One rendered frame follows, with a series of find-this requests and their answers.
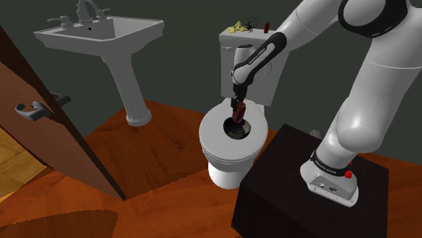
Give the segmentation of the dark red bottle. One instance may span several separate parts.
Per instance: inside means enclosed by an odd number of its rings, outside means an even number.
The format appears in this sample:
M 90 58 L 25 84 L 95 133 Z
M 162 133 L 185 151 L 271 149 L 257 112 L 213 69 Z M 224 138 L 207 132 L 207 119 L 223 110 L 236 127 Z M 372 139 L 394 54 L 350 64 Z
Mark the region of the dark red bottle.
M 244 102 L 237 102 L 233 108 L 232 120 L 234 123 L 240 123 L 245 114 L 246 105 Z

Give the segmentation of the black bowl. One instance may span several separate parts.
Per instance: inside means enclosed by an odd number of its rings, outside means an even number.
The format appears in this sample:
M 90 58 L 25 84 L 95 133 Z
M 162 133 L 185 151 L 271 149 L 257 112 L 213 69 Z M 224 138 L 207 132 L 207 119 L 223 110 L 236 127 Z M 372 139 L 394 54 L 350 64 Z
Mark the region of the black bowl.
M 250 123 L 244 119 L 240 122 L 234 122 L 232 117 L 229 117 L 223 122 L 224 132 L 232 139 L 240 140 L 246 138 L 251 128 Z

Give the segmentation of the white toilet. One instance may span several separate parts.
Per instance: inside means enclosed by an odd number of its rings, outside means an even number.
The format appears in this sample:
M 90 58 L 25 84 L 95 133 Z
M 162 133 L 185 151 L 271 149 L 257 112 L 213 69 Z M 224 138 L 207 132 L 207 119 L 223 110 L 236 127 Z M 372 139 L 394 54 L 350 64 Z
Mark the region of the white toilet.
M 231 71 L 235 64 L 251 55 L 274 32 L 255 29 L 251 32 L 226 30 L 219 34 L 223 101 L 213 107 L 202 119 L 199 138 L 202 151 L 208 160 L 208 172 L 213 183 L 223 189 L 235 189 L 253 166 L 254 159 L 264 146 L 268 123 L 264 108 L 273 102 L 283 64 L 287 58 L 278 55 L 255 75 L 245 97 L 245 126 L 250 129 L 246 137 L 233 139 L 223 129 L 231 120 L 234 96 Z

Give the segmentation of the yellow crumpled object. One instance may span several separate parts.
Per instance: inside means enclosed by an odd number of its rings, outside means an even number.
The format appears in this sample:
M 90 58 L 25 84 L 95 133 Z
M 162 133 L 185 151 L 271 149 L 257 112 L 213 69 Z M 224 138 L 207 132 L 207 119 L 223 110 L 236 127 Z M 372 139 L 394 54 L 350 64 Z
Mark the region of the yellow crumpled object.
M 250 30 L 243 26 L 241 21 L 237 21 L 233 26 L 230 26 L 226 29 L 228 33 L 235 33 L 235 32 L 249 32 Z

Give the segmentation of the black spider figure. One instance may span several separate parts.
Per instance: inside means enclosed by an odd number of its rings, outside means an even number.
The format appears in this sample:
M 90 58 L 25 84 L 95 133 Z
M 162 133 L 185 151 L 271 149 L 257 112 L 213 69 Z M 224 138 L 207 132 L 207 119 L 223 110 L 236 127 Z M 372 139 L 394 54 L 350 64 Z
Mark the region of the black spider figure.
M 252 32 L 260 23 L 260 21 L 255 17 L 248 17 L 246 20 L 247 22 L 244 27 L 248 30 L 248 32 Z

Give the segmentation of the dark robot stand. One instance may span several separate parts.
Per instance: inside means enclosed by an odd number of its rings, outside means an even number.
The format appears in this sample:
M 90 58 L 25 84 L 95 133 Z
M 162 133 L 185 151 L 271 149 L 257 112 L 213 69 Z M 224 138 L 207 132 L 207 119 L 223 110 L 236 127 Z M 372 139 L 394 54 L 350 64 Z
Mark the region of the dark robot stand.
M 232 227 L 243 238 L 388 238 L 388 169 L 355 157 L 358 201 L 347 208 L 311 192 L 300 175 L 320 142 L 279 129 L 239 187 Z

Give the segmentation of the grey pedestal sink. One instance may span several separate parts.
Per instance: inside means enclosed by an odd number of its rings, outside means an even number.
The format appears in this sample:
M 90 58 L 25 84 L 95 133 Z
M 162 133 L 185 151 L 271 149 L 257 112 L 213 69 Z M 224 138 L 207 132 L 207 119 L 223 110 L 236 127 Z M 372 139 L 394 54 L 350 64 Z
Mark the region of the grey pedestal sink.
M 108 66 L 131 126 L 143 126 L 151 120 L 132 65 L 132 54 L 160 38 L 164 21 L 145 18 L 106 16 L 93 0 L 78 0 L 79 21 L 61 16 L 60 26 L 39 30 L 34 36 L 45 47 L 100 57 Z

